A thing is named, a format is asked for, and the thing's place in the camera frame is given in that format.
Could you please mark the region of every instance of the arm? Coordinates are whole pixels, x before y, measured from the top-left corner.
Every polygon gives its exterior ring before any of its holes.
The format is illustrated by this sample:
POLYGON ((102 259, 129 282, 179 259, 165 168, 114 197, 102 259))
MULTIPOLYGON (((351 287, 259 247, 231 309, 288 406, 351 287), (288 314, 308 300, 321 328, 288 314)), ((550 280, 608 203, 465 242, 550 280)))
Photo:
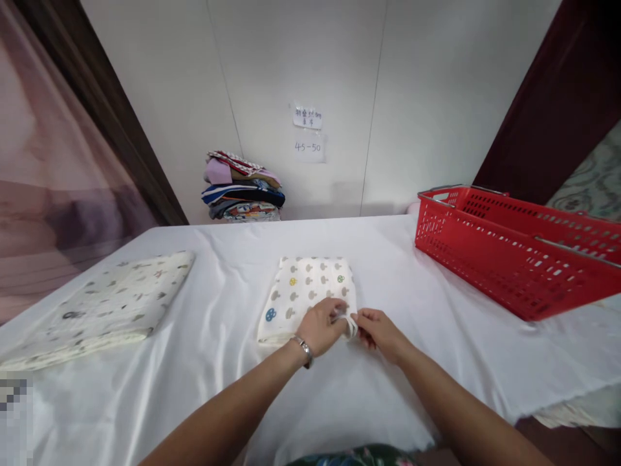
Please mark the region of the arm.
POLYGON ((410 343, 382 311, 361 309, 353 317, 365 346, 380 348, 384 357, 404 372, 463 464, 552 466, 517 430, 410 343))
MULTIPOLYGON (((314 357, 324 354, 347 328, 331 315, 346 303, 324 299, 306 313, 296 334, 314 357)), ((265 361, 211 398, 183 421, 145 458, 141 466, 210 466, 231 464, 261 422, 267 408, 307 361, 289 341, 265 361)))

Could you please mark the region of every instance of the dark wooden door frame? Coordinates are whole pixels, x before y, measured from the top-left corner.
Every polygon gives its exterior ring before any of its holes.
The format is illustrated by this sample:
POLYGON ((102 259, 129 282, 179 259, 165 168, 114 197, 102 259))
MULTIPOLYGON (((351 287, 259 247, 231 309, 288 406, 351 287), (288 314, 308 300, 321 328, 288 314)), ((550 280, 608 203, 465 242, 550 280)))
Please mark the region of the dark wooden door frame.
POLYGON ((187 225, 79 0, 14 0, 162 225, 187 225))
POLYGON ((563 0, 474 184, 545 204, 621 119, 619 3, 563 0))

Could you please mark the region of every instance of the red plastic basket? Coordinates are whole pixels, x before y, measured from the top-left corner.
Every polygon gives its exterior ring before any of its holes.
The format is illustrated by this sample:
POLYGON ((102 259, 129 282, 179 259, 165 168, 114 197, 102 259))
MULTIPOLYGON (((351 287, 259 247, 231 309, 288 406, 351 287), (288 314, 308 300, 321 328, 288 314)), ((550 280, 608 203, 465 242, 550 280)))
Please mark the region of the red plastic basket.
POLYGON ((621 293, 621 225, 458 184, 419 193, 416 247, 523 320, 621 293))

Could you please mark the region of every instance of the person's left hand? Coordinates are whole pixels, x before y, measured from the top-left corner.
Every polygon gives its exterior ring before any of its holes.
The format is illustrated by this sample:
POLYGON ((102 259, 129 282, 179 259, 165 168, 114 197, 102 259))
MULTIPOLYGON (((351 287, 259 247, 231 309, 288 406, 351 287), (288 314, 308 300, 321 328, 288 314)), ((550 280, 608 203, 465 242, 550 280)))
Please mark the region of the person's left hand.
POLYGON ((337 309, 345 311, 347 303, 336 298, 326 298, 309 309, 302 319, 296 335, 306 342, 313 357, 324 354, 347 330, 345 319, 332 323, 337 309))

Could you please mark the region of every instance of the wall seam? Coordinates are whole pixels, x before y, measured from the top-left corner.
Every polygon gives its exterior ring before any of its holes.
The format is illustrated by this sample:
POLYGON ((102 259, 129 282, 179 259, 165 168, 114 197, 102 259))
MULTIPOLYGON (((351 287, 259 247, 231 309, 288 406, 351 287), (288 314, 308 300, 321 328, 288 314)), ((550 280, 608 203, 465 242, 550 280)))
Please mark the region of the wall seam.
POLYGON ((220 54, 220 46, 218 45, 218 37, 217 37, 217 34, 215 33, 215 26, 213 25, 212 12, 209 9, 209 0, 205 0, 205 4, 207 6, 207 16, 209 16, 209 24, 212 27, 213 42, 215 43, 215 50, 218 53, 218 65, 220 65, 220 72, 222 73, 222 79, 224 80, 224 89, 226 90, 226 97, 228 98, 228 106, 231 109, 231 115, 233 116, 233 124, 235 125, 235 132, 237 133, 237 141, 239 143, 239 150, 241 151, 240 155, 243 157, 244 148, 241 146, 241 137, 239 137, 239 129, 237 128, 237 120, 235 119, 235 111, 233 110, 233 102, 231 102, 231 94, 228 91, 228 84, 226 83, 226 75, 224 73, 224 65, 222 65, 222 56, 220 54))
POLYGON ((386 30, 386 18, 388 17, 388 2, 384 8, 384 22, 382 23, 382 40, 380 41, 380 56, 377 59, 377 74, 375 75, 375 92, 373 93, 373 108, 371 110, 371 124, 369 125, 369 142, 367 144, 367 158, 364 162, 364 175, 362 176, 362 194, 360 196, 360 213, 358 217, 362 217, 362 204, 364 203, 364 186, 367 182, 367 166, 369 165, 369 150, 371 149, 371 134, 373 132, 373 117, 375 115, 375 100, 377 99, 377 83, 380 80, 380 65, 382 63, 382 49, 384 48, 384 31, 386 30))

